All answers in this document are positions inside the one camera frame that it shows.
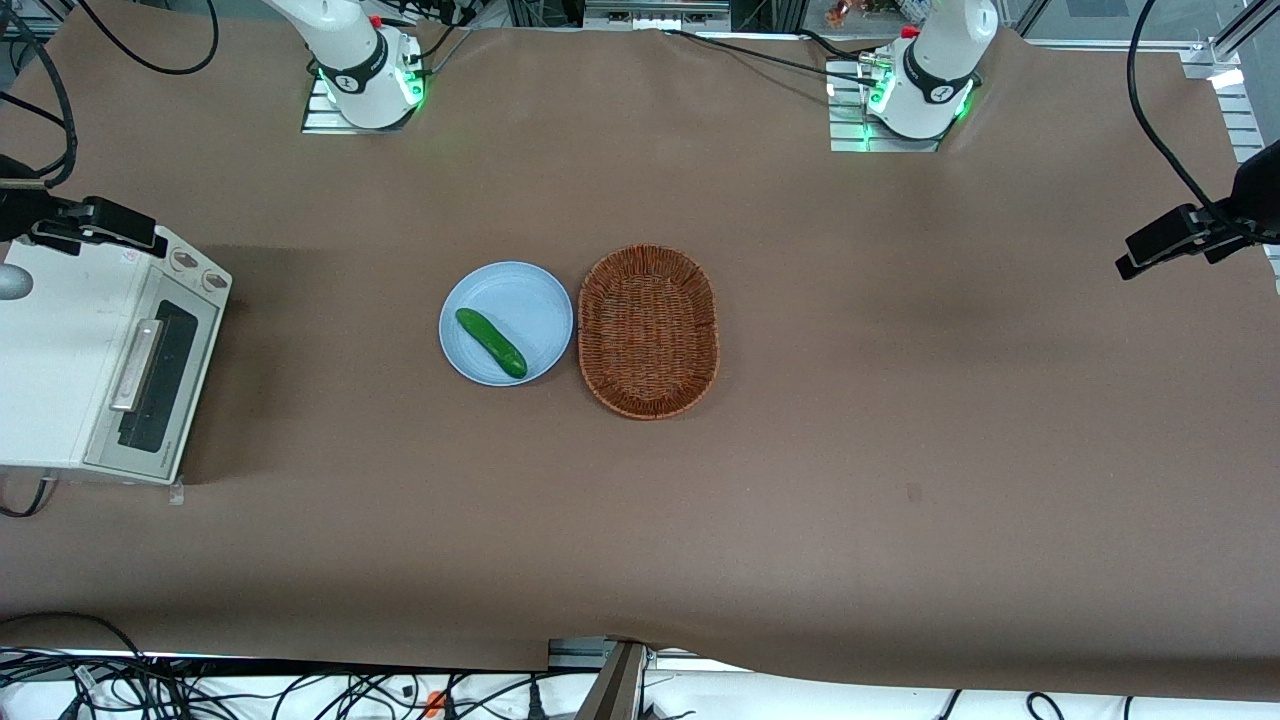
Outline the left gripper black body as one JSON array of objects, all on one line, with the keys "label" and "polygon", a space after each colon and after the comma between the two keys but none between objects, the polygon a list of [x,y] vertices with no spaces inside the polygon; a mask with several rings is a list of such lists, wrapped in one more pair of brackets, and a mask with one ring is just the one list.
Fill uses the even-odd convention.
[{"label": "left gripper black body", "polygon": [[1229,195],[1229,219],[1261,243],[1279,242],[1279,141],[1243,161]]}]

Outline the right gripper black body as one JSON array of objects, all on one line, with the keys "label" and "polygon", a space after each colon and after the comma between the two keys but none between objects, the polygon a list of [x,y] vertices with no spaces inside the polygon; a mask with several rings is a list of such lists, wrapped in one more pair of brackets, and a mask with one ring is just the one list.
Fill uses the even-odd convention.
[{"label": "right gripper black body", "polygon": [[1,155],[1,179],[35,182],[32,188],[10,188],[3,184],[1,242],[5,243],[27,234],[35,224],[50,218],[51,195],[36,170],[6,155]]}]

